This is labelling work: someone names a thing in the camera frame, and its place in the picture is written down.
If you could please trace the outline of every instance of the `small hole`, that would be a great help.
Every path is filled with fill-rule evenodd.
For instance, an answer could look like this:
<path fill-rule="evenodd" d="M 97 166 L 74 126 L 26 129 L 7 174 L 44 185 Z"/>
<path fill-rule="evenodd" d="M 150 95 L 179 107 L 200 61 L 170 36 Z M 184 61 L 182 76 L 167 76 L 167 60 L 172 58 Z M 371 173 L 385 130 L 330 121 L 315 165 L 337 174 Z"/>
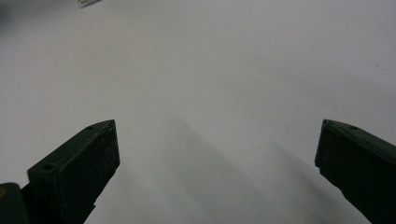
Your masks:
<path fill-rule="evenodd" d="M 51 171 L 55 168 L 53 164 L 47 164 L 43 166 L 43 171 Z"/>

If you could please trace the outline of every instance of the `black plastic part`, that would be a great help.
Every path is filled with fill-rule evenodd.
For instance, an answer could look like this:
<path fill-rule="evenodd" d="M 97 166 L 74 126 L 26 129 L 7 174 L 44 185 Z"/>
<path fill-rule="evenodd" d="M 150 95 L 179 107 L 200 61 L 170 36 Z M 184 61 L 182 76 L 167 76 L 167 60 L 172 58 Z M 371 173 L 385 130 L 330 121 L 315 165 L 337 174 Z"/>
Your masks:
<path fill-rule="evenodd" d="M 30 223 L 21 189 L 17 184 L 5 183 L 0 185 L 0 223 Z"/>
<path fill-rule="evenodd" d="M 64 223 L 57 214 L 52 212 L 52 208 L 46 203 L 43 197 L 37 197 L 33 194 L 30 184 L 26 185 L 21 190 L 21 193 L 31 224 Z"/>
<path fill-rule="evenodd" d="M 30 184 L 24 192 L 30 201 L 43 202 L 49 209 L 46 213 L 57 218 L 56 223 L 81 224 L 119 165 L 115 121 L 100 122 L 30 168 Z"/>
<path fill-rule="evenodd" d="M 396 147 L 325 119 L 315 165 L 372 223 L 396 223 Z"/>

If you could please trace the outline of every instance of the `screw hole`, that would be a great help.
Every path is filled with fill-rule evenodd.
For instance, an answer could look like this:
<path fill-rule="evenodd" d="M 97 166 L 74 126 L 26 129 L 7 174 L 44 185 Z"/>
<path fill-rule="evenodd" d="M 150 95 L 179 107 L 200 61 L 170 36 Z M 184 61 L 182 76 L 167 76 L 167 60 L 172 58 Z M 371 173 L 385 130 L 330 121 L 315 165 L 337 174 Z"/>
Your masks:
<path fill-rule="evenodd" d="M 43 166 L 43 171 L 51 171 L 55 168 L 53 164 L 47 164 Z"/>

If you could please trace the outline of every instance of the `dark object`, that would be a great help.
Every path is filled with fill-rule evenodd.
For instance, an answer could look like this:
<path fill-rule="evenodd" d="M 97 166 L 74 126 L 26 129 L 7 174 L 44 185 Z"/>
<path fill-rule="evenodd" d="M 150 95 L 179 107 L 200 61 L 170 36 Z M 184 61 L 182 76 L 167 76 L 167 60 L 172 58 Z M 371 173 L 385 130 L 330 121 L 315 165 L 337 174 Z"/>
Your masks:
<path fill-rule="evenodd" d="M 101 0 L 78 0 L 78 4 L 80 7 L 87 7 L 100 1 Z"/>
<path fill-rule="evenodd" d="M 119 165 L 115 121 L 85 128 L 30 168 L 22 191 L 0 185 L 0 224 L 84 223 Z"/>
<path fill-rule="evenodd" d="M 396 223 L 396 147 L 324 120 L 315 165 L 372 223 Z"/>

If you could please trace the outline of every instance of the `white surface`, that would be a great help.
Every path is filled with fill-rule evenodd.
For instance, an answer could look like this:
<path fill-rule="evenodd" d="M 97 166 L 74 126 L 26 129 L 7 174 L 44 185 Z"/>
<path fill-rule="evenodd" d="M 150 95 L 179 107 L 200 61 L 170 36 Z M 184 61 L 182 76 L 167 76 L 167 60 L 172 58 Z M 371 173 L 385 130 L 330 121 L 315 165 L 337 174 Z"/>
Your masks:
<path fill-rule="evenodd" d="M 368 223 L 318 174 L 323 119 L 396 144 L 391 0 L 0 0 L 0 182 L 118 126 L 87 223 Z"/>

